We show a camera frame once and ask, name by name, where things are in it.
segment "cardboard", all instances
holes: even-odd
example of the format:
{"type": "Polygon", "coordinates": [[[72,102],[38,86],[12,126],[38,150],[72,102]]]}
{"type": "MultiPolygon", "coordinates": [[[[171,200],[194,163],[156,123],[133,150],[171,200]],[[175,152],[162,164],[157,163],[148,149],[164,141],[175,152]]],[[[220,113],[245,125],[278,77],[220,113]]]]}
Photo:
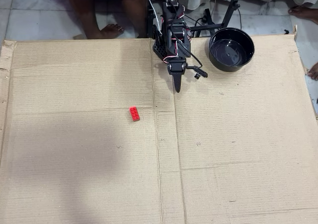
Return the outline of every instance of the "cardboard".
{"type": "Polygon", "coordinates": [[[186,71],[180,93],[149,39],[5,41],[0,223],[317,224],[318,126],[294,35],[253,41],[225,73],[193,39],[209,77],[186,71]]]}

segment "bowl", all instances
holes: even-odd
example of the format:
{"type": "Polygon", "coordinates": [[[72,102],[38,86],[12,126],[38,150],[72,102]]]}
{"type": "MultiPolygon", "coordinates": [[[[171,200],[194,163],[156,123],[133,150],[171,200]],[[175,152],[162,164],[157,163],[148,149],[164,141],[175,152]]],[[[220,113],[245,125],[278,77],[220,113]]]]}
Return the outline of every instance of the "bowl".
{"type": "Polygon", "coordinates": [[[254,43],[237,28],[218,30],[210,39],[210,61],[225,72],[235,72],[248,64],[254,55],[254,43]]]}

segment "human foot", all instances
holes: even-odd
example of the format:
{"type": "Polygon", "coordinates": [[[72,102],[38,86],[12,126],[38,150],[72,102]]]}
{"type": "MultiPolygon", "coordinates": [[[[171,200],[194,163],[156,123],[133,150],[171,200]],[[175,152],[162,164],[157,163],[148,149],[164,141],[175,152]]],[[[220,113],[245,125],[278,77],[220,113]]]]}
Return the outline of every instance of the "human foot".
{"type": "Polygon", "coordinates": [[[88,39],[114,39],[124,32],[124,29],[118,24],[108,24],[97,33],[87,34],[88,39]]]}
{"type": "Polygon", "coordinates": [[[318,63],[316,63],[307,73],[314,80],[318,80],[318,63]]]}
{"type": "Polygon", "coordinates": [[[318,24],[318,9],[310,9],[299,5],[290,8],[288,10],[288,13],[301,19],[309,19],[318,24]]]}

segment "leg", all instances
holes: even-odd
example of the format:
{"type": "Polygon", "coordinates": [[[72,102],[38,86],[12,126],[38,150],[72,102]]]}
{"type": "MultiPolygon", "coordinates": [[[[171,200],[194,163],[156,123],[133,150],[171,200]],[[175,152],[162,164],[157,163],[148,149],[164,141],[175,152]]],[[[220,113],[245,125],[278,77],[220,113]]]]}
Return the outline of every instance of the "leg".
{"type": "Polygon", "coordinates": [[[122,6],[128,18],[139,33],[145,38],[146,33],[146,0],[122,0],[122,6]]]}
{"type": "Polygon", "coordinates": [[[314,80],[318,80],[318,63],[316,63],[307,74],[314,80]]]}
{"type": "Polygon", "coordinates": [[[318,24],[318,9],[310,9],[304,6],[290,8],[288,13],[302,19],[309,19],[318,24]]]}
{"type": "Polygon", "coordinates": [[[118,24],[109,24],[99,30],[95,15],[94,0],[70,0],[75,13],[79,17],[88,39],[113,39],[123,33],[118,24]]]}

